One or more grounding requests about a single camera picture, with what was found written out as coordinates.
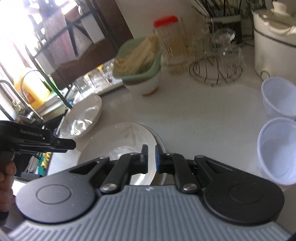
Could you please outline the person's left hand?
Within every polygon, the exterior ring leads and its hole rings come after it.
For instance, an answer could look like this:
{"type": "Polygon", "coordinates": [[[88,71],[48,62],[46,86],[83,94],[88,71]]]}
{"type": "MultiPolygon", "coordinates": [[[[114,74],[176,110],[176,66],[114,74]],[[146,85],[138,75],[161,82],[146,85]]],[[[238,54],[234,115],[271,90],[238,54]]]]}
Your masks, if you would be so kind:
{"type": "Polygon", "coordinates": [[[14,182],[14,175],[16,174],[16,166],[13,161],[6,165],[6,174],[1,172],[1,196],[0,196],[0,210],[7,212],[11,206],[13,198],[12,185],[14,182]]]}

